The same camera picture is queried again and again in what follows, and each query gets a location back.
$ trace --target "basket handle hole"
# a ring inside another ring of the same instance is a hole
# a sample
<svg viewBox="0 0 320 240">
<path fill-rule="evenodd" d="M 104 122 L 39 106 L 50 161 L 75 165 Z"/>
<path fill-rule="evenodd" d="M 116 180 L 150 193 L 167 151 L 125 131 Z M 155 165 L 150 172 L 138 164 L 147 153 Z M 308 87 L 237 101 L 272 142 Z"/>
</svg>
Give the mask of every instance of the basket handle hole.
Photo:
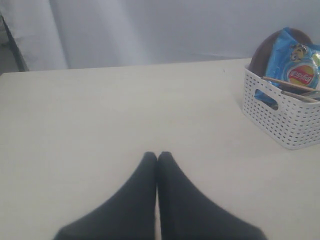
<svg viewBox="0 0 320 240">
<path fill-rule="evenodd" d="M 255 90 L 254 98 L 260 102 L 263 102 L 269 108 L 271 108 L 275 111 L 279 109 L 278 102 L 274 98 L 270 97 L 268 94 L 264 93 L 263 91 L 261 91 L 259 89 Z"/>
</svg>

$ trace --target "red logo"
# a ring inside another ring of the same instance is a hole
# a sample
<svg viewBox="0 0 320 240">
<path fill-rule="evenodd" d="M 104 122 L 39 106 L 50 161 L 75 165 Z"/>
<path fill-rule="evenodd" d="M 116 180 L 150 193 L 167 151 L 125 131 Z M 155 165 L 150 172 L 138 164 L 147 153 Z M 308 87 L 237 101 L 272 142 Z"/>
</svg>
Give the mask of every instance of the red logo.
<svg viewBox="0 0 320 240">
<path fill-rule="evenodd" d="M 309 85 L 314 75 L 315 72 L 311 66 L 300 65 L 289 72 L 288 78 L 293 84 Z"/>
</svg>

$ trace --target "cartoon character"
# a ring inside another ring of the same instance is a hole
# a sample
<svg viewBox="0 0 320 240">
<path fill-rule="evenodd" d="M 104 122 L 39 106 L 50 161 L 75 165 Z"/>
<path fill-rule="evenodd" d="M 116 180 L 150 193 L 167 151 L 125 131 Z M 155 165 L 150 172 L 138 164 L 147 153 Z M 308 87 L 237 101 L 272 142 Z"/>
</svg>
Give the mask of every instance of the cartoon character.
<svg viewBox="0 0 320 240">
<path fill-rule="evenodd" d="M 299 63 L 307 54 L 307 47 L 303 44 L 296 44 L 291 47 L 293 49 L 290 59 L 294 63 Z"/>
</svg>

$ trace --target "gray floor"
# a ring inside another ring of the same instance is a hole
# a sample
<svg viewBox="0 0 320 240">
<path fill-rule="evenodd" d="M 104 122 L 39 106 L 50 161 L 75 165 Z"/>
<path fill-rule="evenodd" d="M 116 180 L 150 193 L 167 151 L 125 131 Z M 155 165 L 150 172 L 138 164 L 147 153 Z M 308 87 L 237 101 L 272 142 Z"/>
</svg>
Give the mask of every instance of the gray floor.
<svg viewBox="0 0 320 240">
<path fill-rule="evenodd" d="M 12 72 L 18 72 L 14 56 L 8 47 L 0 45 L 0 75 Z"/>
</svg>

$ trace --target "white basket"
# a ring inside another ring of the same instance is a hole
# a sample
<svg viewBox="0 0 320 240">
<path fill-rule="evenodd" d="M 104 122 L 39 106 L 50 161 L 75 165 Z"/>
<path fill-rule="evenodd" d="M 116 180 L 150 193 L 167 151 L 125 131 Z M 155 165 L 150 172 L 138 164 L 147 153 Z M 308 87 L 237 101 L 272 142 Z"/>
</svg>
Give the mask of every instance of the white basket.
<svg viewBox="0 0 320 240">
<path fill-rule="evenodd" d="M 274 110 L 255 98 L 256 90 L 278 103 Z M 320 102 L 306 103 L 281 94 L 281 90 L 247 68 L 242 111 L 275 141 L 291 150 L 320 143 Z"/>
</svg>

